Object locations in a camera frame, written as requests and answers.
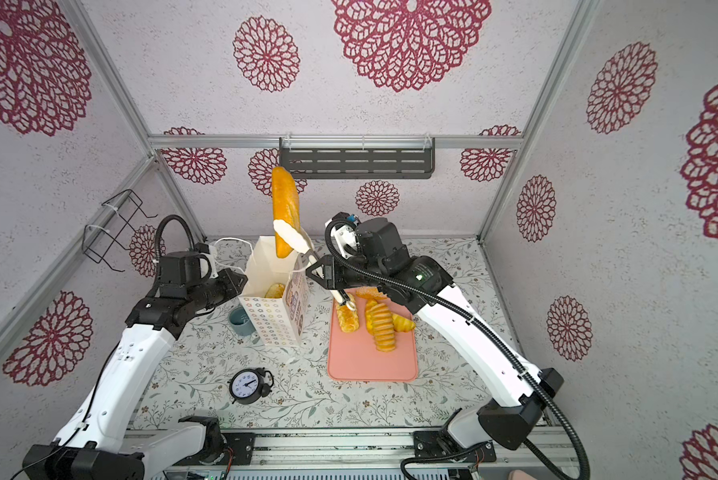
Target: white paper bag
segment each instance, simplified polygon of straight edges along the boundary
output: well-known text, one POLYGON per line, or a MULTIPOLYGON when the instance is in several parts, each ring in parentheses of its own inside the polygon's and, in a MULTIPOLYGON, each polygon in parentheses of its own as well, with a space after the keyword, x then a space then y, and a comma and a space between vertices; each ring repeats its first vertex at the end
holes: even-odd
POLYGON ((261 236, 247 262, 247 285, 241 291, 241 305, 255 324, 265 345, 299 346, 303 332, 303 315, 308 303, 306 264, 301 255, 293 251, 286 258, 276 256, 276 239, 261 236), (285 284, 281 298, 263 298, 274 283, 285 284))

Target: gray cup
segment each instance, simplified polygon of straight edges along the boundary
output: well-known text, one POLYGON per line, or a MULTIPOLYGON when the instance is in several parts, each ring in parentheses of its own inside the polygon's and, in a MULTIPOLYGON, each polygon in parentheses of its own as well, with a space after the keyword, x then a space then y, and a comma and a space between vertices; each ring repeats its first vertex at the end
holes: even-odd
POLYGON ((250 321, 245 308, 241 305, 229 312, 229 323, 231 329, 239 336, 249 336, 255 333, 255 325, 250 321))

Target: alarm clock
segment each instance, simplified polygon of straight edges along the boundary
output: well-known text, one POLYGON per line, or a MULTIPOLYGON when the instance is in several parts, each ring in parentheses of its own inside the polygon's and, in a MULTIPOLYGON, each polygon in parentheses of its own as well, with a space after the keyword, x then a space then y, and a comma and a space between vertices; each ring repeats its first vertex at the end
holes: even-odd
POLYGON ((234 398, 233 403, 239 402, 242 405, 249 405, 266 397, 271 393, 274 386, 274 374, 266 369, 244 369, 237 372, 229 381, 229 391, 234 398), (271 377, 271 384, 265 382, 265 376, 271 377))

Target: pink tray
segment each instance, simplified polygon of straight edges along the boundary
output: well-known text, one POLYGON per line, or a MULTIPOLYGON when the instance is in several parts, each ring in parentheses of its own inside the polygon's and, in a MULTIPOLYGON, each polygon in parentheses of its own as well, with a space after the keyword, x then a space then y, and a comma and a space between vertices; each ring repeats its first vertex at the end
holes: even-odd
MULTIPOLYGON (((382 300, 389 310, 412 319, 410 311, 390 300, 382 300)), ((359 330, 344 333, 337 321, 337 303, 332 303, 330 349, 327 354, 327 374, 333 380, 360 382, 411 382, 417 379, 417 353, 414 331, 396 332, 397 348, 392 352, 379 352, 375 341, 367 332, 364 306, 367 301, 356 298, 359 313, 359 330)))

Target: leaf pattern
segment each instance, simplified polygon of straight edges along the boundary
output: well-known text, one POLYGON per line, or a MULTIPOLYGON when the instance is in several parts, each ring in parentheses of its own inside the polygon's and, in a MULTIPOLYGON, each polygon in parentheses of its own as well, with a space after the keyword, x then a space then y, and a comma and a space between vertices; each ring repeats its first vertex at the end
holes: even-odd
MULTIPOLYGON (((510 330, 475 239, 407 240, 412 255, 437 260, 477 311, 510 344, 510 330)), ((318 254, 326 249, 316 244, 318 254)), ((223 264, 242 268, 243 244, 219 246, 223 264)), ((428 324, 418 322, 418 378, 402 382, 335 382, 327 375, 332 300, 309 282, 301 348, 266 346, 253 334, 238 337, 227 317, 231 301, 194 319, 160 363, 133 418, 133 428, 169 428, 187 415, 217 416, 222 428, 439 426, 456 408, 489 399, 487 387, 457 351, 428 324), (239 370, 263 366, 275 387, 251 405, 231 403, 228 381, 239 370)))

